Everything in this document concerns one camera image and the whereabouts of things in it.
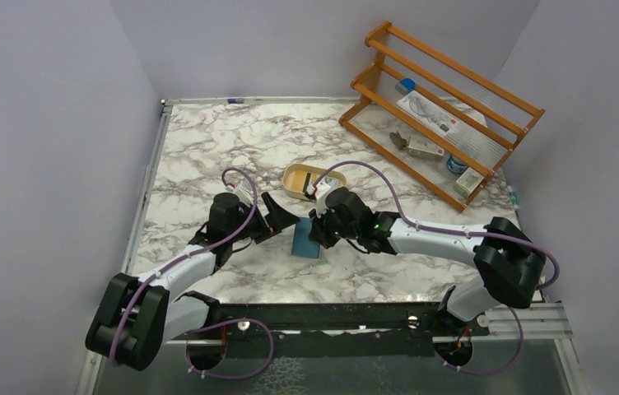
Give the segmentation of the blue leather card holder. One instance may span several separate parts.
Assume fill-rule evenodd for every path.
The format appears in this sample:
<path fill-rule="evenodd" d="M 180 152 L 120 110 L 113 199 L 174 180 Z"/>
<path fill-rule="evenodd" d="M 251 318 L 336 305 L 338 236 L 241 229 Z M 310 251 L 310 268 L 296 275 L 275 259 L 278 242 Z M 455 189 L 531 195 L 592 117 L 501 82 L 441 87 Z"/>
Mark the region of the blue leather card holder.
<path fill-rule="evenodd" d="M 310 238 L 311 230 L 311 220 L 307 217 L 301 217 L 294 228 L 291 256 L 312 259 L 319 258 L 320 244 Z"/>

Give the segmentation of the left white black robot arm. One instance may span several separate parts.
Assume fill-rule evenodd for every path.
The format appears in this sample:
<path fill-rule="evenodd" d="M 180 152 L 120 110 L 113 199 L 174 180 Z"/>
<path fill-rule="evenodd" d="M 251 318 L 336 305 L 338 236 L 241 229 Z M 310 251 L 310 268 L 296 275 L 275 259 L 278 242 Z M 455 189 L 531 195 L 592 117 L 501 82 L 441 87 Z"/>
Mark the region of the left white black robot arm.
<path fill-rule="evenodd" d="M 219 316 L 212 310 L 214 299 L 187 295 L 186 290 L 219 271 L 237 241 L 261 244 L 300 220 L 269 193 L 261 198 L 267 214 L 241 192 L 218 193 L 203 229 L 178 255 L 138 276 L 120 272 L 112 277 L 87 331 L 86 349 L 142 371 L 178 335 L 189 330 L 202 338 L 215 334 Z"/>

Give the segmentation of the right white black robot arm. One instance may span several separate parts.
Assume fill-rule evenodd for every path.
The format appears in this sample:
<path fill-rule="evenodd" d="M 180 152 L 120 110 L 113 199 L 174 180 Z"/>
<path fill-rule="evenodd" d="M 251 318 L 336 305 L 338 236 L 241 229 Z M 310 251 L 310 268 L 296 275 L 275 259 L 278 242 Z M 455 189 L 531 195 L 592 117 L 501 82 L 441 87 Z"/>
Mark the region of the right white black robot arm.
<path fill-rule="evenodd" d="M 309 219 L 309 238 L 326 249 L 344 239 L 363 253 L 420 254 L 475 268 L 477 278 L 451 287 L 435 313 L 448 335 L 498 305 L 528 308 L 546 261 L 504 217 L 485 225 L 418 222 L 398 211 L 372 211 L 345 187 L 318 197 Z"/>

